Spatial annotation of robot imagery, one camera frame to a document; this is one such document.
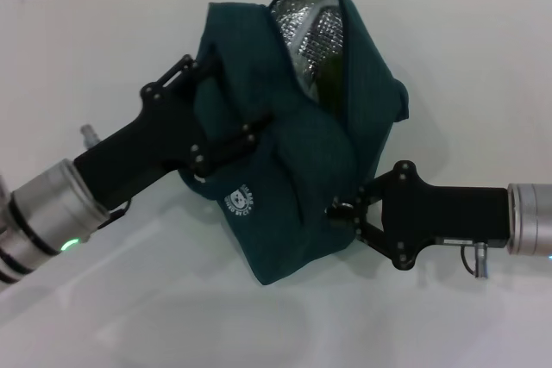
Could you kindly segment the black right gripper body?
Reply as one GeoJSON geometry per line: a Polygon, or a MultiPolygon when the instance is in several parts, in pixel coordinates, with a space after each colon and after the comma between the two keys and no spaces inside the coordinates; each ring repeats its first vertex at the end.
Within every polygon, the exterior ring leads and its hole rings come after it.
{"type": "Polygon", "coordinates": [[[393,265],[410,270],[428,246],[502,248],[510,238],[505,188],[435,186],[410,161],[378,177],[381,221],[393,265]]]}

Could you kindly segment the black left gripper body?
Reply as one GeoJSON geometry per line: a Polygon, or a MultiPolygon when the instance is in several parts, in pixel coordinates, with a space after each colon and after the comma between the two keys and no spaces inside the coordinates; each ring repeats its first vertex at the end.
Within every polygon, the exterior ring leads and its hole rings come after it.
{"type": "Polygon", "coordinates": [[[140,114],[73,161],[97,202],[114,209],[167,173],[195,164],[205,149],[195,95],[194,84],[147,84],[140,114]]]}

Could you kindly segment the dark blue insulated lunch bag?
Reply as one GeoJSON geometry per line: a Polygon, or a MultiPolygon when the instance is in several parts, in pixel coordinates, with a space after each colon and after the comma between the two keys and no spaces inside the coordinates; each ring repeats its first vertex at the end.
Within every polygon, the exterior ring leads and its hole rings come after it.
{"type": "Polygon", "coordinates": [[[269,285],[348,247],[351,227],[325,211],[371,180],[409,97],[352,0],[212,3],[197,57],[216,53],[225,79],[198,86],[194,112],[209,140],[264,115],[273,121],[254,152],[204,181],[182,179],[216,201],[254,276],[269,285]],[[318,95],[323,62],[343,57],[339,107],[318,95]]]}

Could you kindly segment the green cucumber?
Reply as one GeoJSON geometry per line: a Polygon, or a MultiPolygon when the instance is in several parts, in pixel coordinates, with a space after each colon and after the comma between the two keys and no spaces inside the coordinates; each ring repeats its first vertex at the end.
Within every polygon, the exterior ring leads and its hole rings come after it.
{"type": "Polygon", "coordinates": [[[334,55],[327,58],[321,67],[318,79],[320,103],[327,108],[339,107],[343,94],[343,57],[334,55]]]}

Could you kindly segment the silver left gripper connector stub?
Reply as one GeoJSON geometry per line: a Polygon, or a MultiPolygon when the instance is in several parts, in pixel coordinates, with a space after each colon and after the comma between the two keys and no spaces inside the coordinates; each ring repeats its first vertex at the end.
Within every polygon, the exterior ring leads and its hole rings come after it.
{"type": "Polygon", "coordinates": [[[80,128],[80,133],[83,136],[85,148],[90,149],[97,145],[101,139],[97,135],[94,127],[90,124],[85,124],[80,128]]]}

